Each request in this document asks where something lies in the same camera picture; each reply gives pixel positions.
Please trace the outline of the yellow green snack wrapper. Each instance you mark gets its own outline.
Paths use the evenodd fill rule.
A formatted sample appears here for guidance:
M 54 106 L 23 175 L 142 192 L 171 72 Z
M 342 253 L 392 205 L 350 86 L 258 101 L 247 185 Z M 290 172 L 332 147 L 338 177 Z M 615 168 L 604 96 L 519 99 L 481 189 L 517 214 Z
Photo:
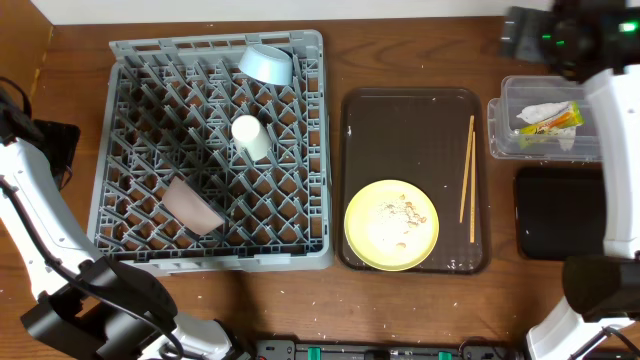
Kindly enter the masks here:
M 528 106 L 518 117 L 522 120 L 539 118 L 539 121 L 519 129 L 518 133 L 522 135 L 549 135 L 584 124 L 579 105 L 575 101 Z

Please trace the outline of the white tissue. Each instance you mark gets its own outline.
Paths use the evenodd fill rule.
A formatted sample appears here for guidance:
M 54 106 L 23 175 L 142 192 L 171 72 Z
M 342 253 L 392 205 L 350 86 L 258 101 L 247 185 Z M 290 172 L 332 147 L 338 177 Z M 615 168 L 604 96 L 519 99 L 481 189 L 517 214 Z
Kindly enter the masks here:
M 574 146 L 577 128 L 584 124 L 575 101 L 530 105 L 517 118 L 526 123 L 517 130 L 519 135 L 525 136 L 520 142 L 522 148 L 556 139 L 563 151 L 569 151 Z

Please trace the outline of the pink bowl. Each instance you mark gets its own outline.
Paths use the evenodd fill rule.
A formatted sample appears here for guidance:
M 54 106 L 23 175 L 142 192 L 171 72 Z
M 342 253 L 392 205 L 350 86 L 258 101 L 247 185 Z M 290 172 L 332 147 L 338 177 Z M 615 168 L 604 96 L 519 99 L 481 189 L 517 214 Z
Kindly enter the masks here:
M 207 235 L 224 224 L 224 218 L 179 177 L 171 180 L 162 202 L 178 221 L 199 236 Z

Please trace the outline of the cream plastic cup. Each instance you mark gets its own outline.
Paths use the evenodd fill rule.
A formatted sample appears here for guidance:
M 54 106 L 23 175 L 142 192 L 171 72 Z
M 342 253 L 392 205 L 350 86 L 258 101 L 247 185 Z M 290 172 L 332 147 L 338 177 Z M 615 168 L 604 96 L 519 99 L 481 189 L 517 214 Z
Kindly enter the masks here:
M 232 122 L 232 137 L 239 150 L 245 150 L 253 161 L 268 155 L 272 141 L 266 128 L 252 115 L 242 115 Z

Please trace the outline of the light blue bowl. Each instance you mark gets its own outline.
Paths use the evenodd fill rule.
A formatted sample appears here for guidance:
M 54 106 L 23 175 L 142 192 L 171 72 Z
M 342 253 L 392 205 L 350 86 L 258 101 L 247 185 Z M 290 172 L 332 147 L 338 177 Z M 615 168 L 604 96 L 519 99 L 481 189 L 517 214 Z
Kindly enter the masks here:
M 238 67 L 244 74 L 263 83 L 286 86 L 293 80 L 291 56 L 269 45 L 249 46 L 242 55 Z

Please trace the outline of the yellow plate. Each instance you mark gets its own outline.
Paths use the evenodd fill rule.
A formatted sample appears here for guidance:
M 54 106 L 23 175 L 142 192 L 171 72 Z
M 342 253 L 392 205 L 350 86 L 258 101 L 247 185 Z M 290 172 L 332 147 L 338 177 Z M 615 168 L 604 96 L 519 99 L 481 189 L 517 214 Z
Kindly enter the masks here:
M 348 202 L 344 234 L 355 255 L 381 271 L 411 269 L 434 250 L 439 218 L 431 199 L 400 180 L 380 180 L 360 189 Z

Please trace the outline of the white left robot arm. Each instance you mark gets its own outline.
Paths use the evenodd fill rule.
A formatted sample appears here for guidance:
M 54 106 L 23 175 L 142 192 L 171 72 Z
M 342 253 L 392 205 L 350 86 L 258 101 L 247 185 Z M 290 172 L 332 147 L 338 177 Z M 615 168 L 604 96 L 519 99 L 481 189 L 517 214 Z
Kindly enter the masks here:
M 179 312 L 153 275 L 88 242 L 60 194 L 75 130 L 1 94 L 1 219 L 37 302 L 27 332 L 75 359 L 251 358 L 220 322 Z

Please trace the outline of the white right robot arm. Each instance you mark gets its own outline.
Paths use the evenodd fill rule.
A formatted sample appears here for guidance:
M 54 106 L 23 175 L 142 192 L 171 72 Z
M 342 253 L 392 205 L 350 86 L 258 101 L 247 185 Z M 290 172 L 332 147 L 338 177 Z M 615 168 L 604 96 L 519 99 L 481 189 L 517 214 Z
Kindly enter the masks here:
M 529 359 L 581 359 L 639 320 L 639 10 L 624 1 L 512 6 L 501 46 L 580 84 L 597 131 L 603 252 L 564 262 L 563 297 L 526 335 Z

